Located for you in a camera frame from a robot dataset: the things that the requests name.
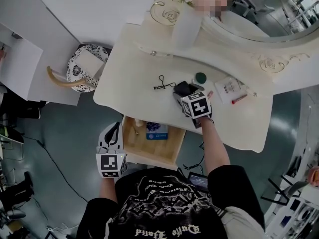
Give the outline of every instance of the vanity table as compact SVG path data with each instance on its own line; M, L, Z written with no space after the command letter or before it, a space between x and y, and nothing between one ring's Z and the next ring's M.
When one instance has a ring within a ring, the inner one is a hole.
M203 87L207 92L214 92L210 99L212 118L223 143L240 150L261 152L273 95L319 83L319 73L307 66L319 47L319 24L292 36L269 37L258 26L232 12L224 13L222 21L204 16L201 27L195 31L194 43L184 49L172 43L172 36L176 29L174 20L179 19L185 6L175 0L155 0L141 25L125 24L94 101L131 118L201 134L201 129L195 129L191 119L181 112L171 87L159 90L153 87L161 84L160 75L164 76L165 84L178 84L190 83L196 73L202 72L207 76ZM152 14L154 8L160 11ZM168 25L156 16L163 17ZM223 104L214 84L229 76L247 87L248 96L235 105ZM131 162L165 167L138 155L128 158Z
M126 24L117 40L100 82L94 101L139 120L172 125L192 132L195 129L174 100L171 87L154 90L164 83L191 82L195 74L206 74L203 87L214 92L210 99L213 120L224 144L241 150L261 152L264 148L270 121L273 97L248 95L235 105L224 105L214 83L227 74L211 66L178 56L157 57L141 51L135 44L141 26Z

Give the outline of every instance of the green cap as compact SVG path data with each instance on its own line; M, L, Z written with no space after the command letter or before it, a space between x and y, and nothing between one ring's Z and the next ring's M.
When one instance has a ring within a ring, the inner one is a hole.
M207 77L204 73L197 73L195 75L196 81L200 84L204 84L207 80Z

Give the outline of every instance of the mirror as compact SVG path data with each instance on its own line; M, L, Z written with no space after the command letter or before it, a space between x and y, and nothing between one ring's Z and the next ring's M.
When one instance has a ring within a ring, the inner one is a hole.
M209 20L246 39L287 42L314 32L318 18L319 0L232 0Z

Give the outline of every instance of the gray floor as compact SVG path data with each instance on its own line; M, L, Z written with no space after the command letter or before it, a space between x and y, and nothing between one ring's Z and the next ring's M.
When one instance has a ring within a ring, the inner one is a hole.
M274 96L271 123L262 153L227 147L231 163L245 167L258 198L268 186L268 177L284 173L290 162L296 136L281 125L288 125L288 128L298 131L300 103L299 91ZM25 132L26 136L43 142L69 183L80 195L90 200L98 195L101 180L95 160L98 135L107 125L121 119L118 112L95 104L93 94L82 94L77 107L49 103L43 108L41 119L20 119L18 129ZM201 160L203 151L198 147L201 141L201 135L191 132L186 134L177 160L180 167ZM15 168L17 182L23 180L25 171L30 172L34 197L48 218L47 221L31 199L21 207L27 213L23 219L25 225L39 238L47 234L46 226L64 228L62 223L65 223L71 228L78 225L86 202L70 189L48 154L35 141L26 139L23 149L23 161L8 159L20 158L18 144L14 145L13 151L4 151L4 169L9 171ZM268 203L263 200L260 203L265 211ZM59 238L64 237L62 234L75 233L76 228L55 232Z

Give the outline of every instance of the white wall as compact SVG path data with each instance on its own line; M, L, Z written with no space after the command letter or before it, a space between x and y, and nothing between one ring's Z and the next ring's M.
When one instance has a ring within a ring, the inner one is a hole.
M42 50L25 39L16 40L7 50L0 70L1 82L28 100L28 92L33 74L38 65Z
M42 0L80 42L114 44L124 23L141 24L154 0Z
M53 70L66 74L68 60L79 42L47 10L42 1L0 0L0 23L43 51L35 68L11 67L16 72L7 73L12 78L7 80L6 86L13 91L18 90L15 93L27 100L76 105L80 94L71 88L52 83L46 67L51 66ZM23 69L26 72L22 74L28 75L29 86L20 85L18 88L16 84L19 79L16 77Z

